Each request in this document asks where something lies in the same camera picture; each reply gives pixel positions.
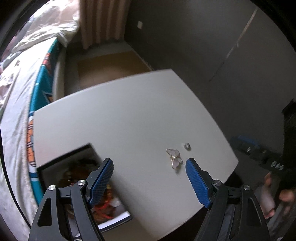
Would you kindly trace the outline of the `person's right hand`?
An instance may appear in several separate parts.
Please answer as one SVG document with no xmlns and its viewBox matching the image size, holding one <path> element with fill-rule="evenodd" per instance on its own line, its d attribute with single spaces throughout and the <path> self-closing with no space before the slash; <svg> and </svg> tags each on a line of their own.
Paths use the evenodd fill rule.
<svg viewBox="0 0 296 241">
<path fill-rule="evenodd" d="M 267 173 L 259 195 L 259 204 L 265 219 L 276 216 L 277 210 L 282 216 L 288 216 L 295 203 L 295 187 L 290 187 L 275 174 Z"/>
</svg>

